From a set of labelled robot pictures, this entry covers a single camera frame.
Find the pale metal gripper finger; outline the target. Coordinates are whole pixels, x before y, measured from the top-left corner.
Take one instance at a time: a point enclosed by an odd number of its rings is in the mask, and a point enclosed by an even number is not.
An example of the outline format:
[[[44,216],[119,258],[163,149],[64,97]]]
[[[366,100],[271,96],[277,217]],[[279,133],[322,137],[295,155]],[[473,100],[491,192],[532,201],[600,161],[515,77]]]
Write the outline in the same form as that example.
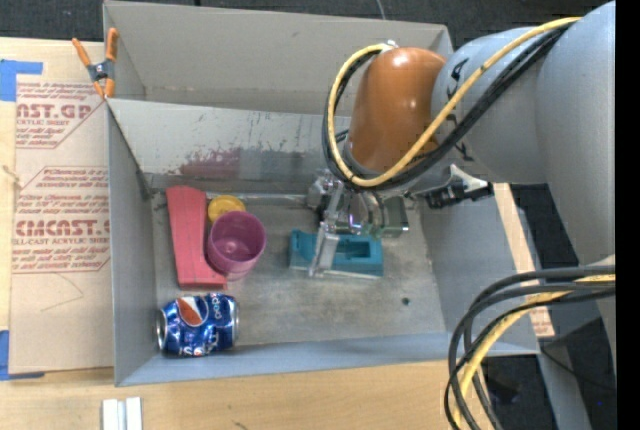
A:
[[[335,233],[326,233],[323,240],[322,248],[322,271],[329,271],[334,263],[337,247],[339,245],[339,236]]]
[[[308,275],[315,277],[323,273],[323,257],[324,257],[325,230],[320,228],[310,240],[313,246],[313,256],[308,266]]]

